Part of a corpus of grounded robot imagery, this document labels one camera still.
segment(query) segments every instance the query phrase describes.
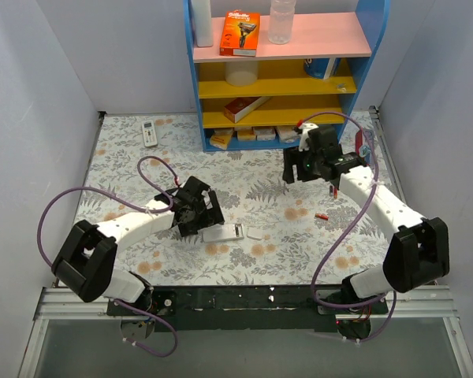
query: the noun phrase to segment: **air conditioner remote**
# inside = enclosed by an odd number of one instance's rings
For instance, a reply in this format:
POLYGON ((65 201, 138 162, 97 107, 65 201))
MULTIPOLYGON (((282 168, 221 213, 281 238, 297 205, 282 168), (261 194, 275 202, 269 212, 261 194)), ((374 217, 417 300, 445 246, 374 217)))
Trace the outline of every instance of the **air conditioner remote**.
POLYGON ((145 121, 142 123, 143 144, 145 147, 154 147, 158 145, 158 138, 156 138, 156 128, 152 121, 145 121))

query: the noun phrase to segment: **blue shelf frame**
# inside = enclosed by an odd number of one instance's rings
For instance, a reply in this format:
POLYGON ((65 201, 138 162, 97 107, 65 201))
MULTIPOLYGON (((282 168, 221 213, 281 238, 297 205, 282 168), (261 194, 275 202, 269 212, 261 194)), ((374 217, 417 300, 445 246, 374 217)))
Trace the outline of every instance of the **blue shelf frame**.
MULTIPOLYGON (((215 152, 222 151, 209 144, 210 136, 207 137, 208 130, 203 128, 203 104, 198 96, 198 67, 193 59, 195 49, 194 21, 192 15, 191 1, 183 0, 184 5, 184 28, 186 34, 186 44, 188 48, 189 68, 191 69, 192 87, 195 95, 196 112, 198 113, 198 124, 202 139, 203 151, 215 152)), ((371 48, 370 57, 350 57, 347 58, 348 66, 351 70, 354 82, 356 83, 357 92, 355 94, 339 94, 338 100, 341 105, 341 111, 350 114, 356 105, 357 98, 364 85, 364 81, 370 71, 371 64, 378 52, 380 43, 387 28, 389 19, 390 0, 359 0, 356 7, 356 16, 359 20, 364 35, 371 48)), ((345 130, 347 122, 343 124, 335 124, 337 128, 338 139, 345 130)), ((233 138, 229 144, 228 150, 268 150, 277 148, 287 148, 294 146, 294 143, 281 143, 278 138, 274 141, 254 141, 240 142, 233 138)))

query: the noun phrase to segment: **water bottle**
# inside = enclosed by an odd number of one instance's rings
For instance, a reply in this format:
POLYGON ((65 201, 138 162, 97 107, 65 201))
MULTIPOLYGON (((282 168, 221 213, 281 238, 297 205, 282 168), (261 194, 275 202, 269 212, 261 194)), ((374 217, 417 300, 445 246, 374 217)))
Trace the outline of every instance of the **water bottle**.
POLYGON ((292 19, 296 0, 271 0, 268 39, 283 45, 291 40, 292 19))

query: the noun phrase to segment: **small red piece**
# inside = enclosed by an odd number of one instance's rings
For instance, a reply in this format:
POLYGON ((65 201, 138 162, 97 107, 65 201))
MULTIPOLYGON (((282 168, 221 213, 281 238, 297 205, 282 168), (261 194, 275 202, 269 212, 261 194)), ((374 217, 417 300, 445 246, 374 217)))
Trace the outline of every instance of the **small red piece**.
POLYGON ((315 214, 315 217, 316 217, 316 218, 319 218, 319 219, 323 219, 323 220, 325 220, 325 221, 327 221, 327 220, 329 219, 329 217, 328 217, 327 215, 325 215, 325 214, 319 214, 319 213, 316 213, 316 214, 315 214))

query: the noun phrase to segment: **yellow shelf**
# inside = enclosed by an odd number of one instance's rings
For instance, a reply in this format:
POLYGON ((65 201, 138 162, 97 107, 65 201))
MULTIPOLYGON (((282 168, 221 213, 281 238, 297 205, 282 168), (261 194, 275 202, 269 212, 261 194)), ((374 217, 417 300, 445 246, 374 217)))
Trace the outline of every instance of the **yellow shelf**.
MULTIPOLYGON (((232 99, 212 98, 203 100, 203 128, 238 128, 249 126, 278 126, 296 124, 298 120, 323 110, 341 112, 338 96, 308 95, 308 96, 278 96, 251 112, 243 120, 234 124, 224 117, 222 112, 225 105, 232 99)), ((317 124, 342 124, 340 116, 325 115, 312 120, 317 124)))
POLYGON ((261 61, 258 80, 245 87, 234 87, 226 83, 224 64, 199 64, 199 98, 338 95, 357 92, 345 59, 340 62, 337 75, 327 80, 307 75, 303 70, 303 60, 261 61))

